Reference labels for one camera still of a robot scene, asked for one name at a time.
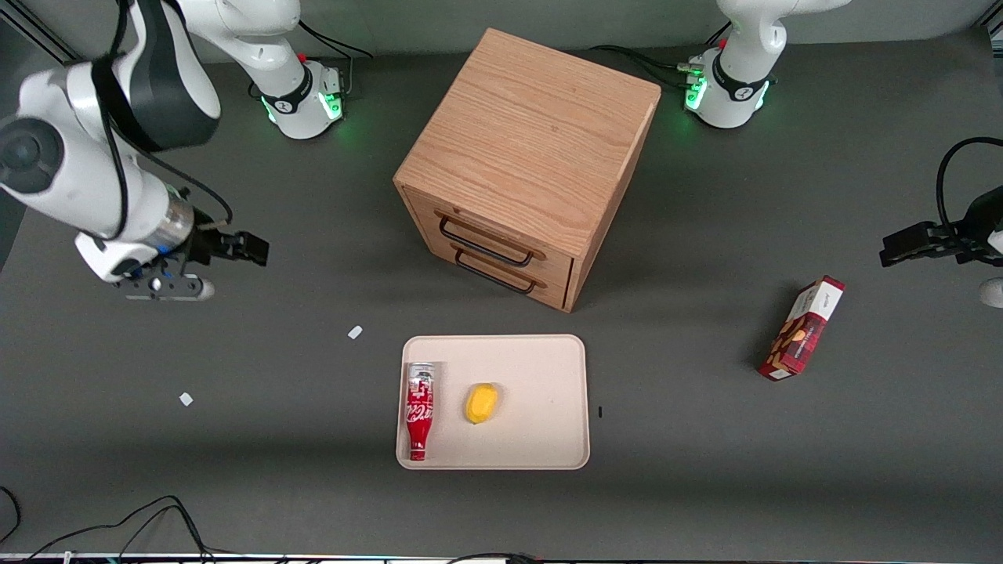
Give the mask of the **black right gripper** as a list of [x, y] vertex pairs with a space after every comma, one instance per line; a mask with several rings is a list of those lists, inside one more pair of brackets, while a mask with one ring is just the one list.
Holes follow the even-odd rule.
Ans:
[[199, 225], [210, 222], [210, 215], [194, 208], [193, 231], [182, 245], [166, 253], [168, 259], [182, 263], [197, 262], [204, 266], [211, 264], [212, 258], [236, 262], [251, 262], [265, 267], [270, 244], [249, 232], [226, 235], [216, 228], [200, 229]]

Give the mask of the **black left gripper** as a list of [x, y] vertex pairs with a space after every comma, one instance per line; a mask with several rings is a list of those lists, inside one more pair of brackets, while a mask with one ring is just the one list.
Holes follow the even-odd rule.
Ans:
[[990, 232], [989, 208], [968, 208], [956, 222], [949, 221], [946, 208], [938, 208], [938, 217], [943, 234], [937, 245], [932, 245], [938, 229], [934, 222], [917, 222], [882, 239], [882, 268], [943, 256], [954, 256], [957, 263], [989, 263], [990, 252], [985, 247]]

